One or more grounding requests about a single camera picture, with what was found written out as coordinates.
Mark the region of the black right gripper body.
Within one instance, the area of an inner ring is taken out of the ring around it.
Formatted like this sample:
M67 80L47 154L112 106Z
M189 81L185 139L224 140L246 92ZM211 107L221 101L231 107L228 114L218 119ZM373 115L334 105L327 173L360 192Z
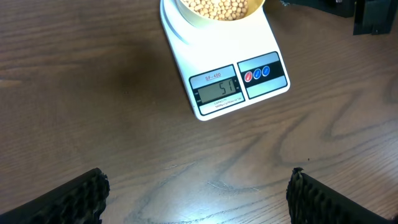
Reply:
M282 3L354 17L353 35L389 34L397 12L397 0L282 0Z

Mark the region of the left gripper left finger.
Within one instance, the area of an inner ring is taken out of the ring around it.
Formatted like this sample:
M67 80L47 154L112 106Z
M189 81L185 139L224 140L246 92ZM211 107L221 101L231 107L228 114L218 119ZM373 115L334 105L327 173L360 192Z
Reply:
M10 224L101 224L109 196L109 181L99 168L92 169L1 215Z

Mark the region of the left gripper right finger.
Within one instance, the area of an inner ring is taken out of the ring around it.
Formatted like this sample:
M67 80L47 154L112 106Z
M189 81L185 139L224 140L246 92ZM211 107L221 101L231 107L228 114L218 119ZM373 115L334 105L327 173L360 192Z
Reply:
M303 172L292 171L286 200L292 224L391 224Z

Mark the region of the soybeans in bowl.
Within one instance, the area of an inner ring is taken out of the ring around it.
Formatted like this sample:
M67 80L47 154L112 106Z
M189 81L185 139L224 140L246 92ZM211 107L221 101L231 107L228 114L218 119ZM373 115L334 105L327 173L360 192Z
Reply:
M248 0L181 0L189 10L217 21L234 21L248 12Z

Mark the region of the pale yellow plastic bowl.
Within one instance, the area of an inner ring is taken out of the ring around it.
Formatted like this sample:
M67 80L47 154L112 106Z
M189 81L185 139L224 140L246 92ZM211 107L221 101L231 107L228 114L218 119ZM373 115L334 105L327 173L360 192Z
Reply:
M202 17L194 13L193 11L189 10L187 6L184 6L181 0L176 0L174 3L177 5L177 9L180 11L181 15L189 22L191 25L197 28L204 28L204 27L220 27L220 26L233 26L242 24L249 20L250 17L253 17L256 13L262 10L264 6L265 0L248 0L249 1L249 8L246 15L238 20L234 21L217 21L209 18Z

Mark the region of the white digital kitchen scale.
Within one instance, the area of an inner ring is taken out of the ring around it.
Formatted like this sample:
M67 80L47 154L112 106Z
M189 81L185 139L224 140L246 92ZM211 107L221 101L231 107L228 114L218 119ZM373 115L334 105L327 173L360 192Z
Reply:
M195 116L208 121L285 93L290 80L266 14L197 28L161 0L160 18Z

